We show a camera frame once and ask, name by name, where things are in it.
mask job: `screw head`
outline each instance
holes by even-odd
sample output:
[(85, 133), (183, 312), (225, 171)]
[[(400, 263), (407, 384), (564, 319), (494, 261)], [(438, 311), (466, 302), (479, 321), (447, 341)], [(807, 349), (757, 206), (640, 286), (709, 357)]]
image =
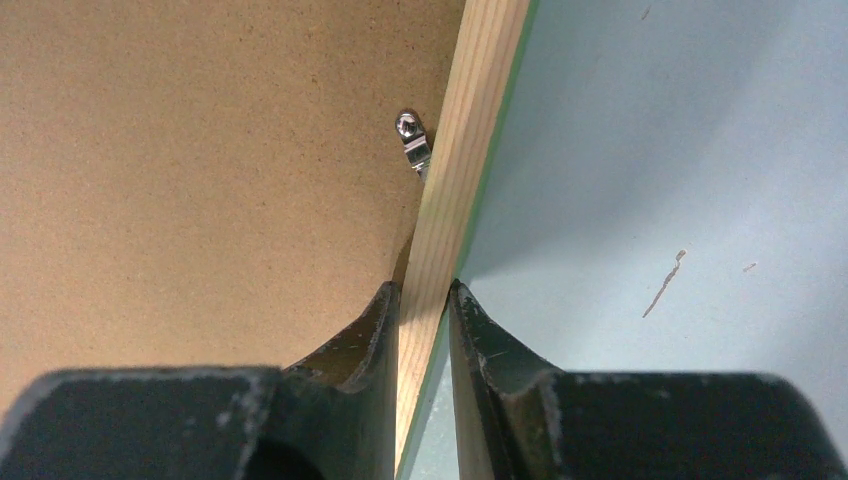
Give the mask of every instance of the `screw head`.
[(418, 132), (418, 119), (410, 112), (400, 112), (395, 127), (401, 138), (410, 138)]

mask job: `green edge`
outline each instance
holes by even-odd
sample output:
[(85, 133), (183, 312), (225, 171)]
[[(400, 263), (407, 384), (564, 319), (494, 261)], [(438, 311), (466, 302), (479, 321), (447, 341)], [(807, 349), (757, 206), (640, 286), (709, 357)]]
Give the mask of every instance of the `green edge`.
[[(465, 229), (465, 237), (462, 239), (462, 248), (459, 252), (456, 266), (454, 267), (454, 274), (462, 271), (462, 267), (465, 265), (465, 260), (468, 257), (468, 252), (471, 249), (471, 243), (474, 239), (474, 230), (477, 226), (477, 219), (480, 214), (480, 203), (483, 198), (483, 193), (486, 191), (486, 185), (489, 181), (492, 158), (495, 156), (498, 145), (500, 144), (504, 119), (509, 111), (509, 105), (512, 102), (512, 95), (515, 91), (515, 82), (518, 78), (518, 72), (521, 70), (521, 62), (524, 59), (524, 52), (527, 48), (527, 39), (530, 37), (530, 29), (536, 18), (536, 10), (538, 9), (538, 6), (539, 0), (531, 0), (530, 5), (527, 8), (527, 17), (524, 19), (524, 27), (521, 29), (521, 38), (518, 39), (518, 45), (516, 46), (515, 56), (513, 57), (512, 67), (509, 72), (509, 78), (507, 79), (506, 88), (504, 89), (503, 101), (500, 109), (498, 110), (498, 117), (495, 121), (495, 129), (492, 132), (492, 139), (489, 142), (489, 151), (486, 153), (486, 162), (483, 164), (483, 173), (480, 176), (480, 183), (477, 186), (477, 192), (474, 194), (474, 203), (471, 206), (471, 214), (469, 216), (468, 225)], [(444, 321), (443, 316), (442, 321), (439, 323), (439, 331), (436, 334), (436, 343), (433, 345), (433, 350), (430, 353), (430, 359), (427, 363), (427, 371), (424, 374), (424, 382), (421, 385), (422, 391), (427, 391), (428, 387), (431, 386), (434, 373), (441, 373), (433, 371), (433, 365), (436, 363), (433, 360), (435, 355), (437, 355), (443, 347), (442, 343), (444, 338), (446, 338), (446, 335), (444, 335), (445, 328), (447, 328), (447, 322)], [(409, 447), (415, 445), (414, 450), (417, 451), (418, 445), (421, 441), (420, 437), (424, 433), (426, 419), (421, 418), (421, 410), (424, 400), (426, 400), (425, 395), (420, 395), (418, 397), (418, 403), (415, 405), (415, 412), (412, 414), (412, 423), (409, 426), (409, 432), (406, 437), (406, 448), (404, 448), (398, 465), (396, 476), (397, 480), (406, 480), (412, 473), (412, 462), (409, 458), (409, 452), (411, 449)]]

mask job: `wooden strip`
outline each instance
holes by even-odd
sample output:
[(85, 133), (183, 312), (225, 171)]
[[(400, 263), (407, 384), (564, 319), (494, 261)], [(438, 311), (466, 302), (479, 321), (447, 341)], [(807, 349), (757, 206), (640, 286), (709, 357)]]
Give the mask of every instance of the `wooden strip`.
[(467, 0), (401, 296), (395, 470), (531, 0)]

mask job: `scratch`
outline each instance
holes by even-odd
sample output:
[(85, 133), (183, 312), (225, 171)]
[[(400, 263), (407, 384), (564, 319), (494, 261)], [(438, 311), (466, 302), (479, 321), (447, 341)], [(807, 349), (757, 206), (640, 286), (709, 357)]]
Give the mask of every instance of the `scratch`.
[(651, 302), (651, 304), (648, 306), (648, 309), (645, 310), (645, 313), (642, 314), (642, 318), (647, 317), (648, 314), (651, 313), (651, 310), (653, 310), (654, 307), (657, 305), (657, 302), (660, 301), (660, 297), (662, 296), (663, 292), (665, 292), (665, 289), (668, 288), (668, 284), (671, 283), (671, 279), (674, 278), (674, 276), (677, 275), (677, 271), (680, 270), (680, 260), (683, 259), (684, 255), (686, 255), (685, 249), (677, 252), (677, 256), (674, 257), (674, 268), (672, 268), (671, 272), (666, 275), (665, 281), (663, 281), (663, 286), (660, 287), (660, 291), (657, 292), (657, 295), (654, 297), (654, 301)]

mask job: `metal clip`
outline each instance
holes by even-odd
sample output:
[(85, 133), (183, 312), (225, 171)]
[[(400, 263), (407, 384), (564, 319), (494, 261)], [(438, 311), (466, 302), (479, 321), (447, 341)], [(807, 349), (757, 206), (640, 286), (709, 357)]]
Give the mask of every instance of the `metal clip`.
[(427, 132), (421, 126), (421, 120), (414, 111), (401, 110), (395, 120), (395, 128), (403, 141), (403, 153), (406, 154), (410, 166), (418, 173), (422, 181), (426, 181), (433, 152), (430, 150)]

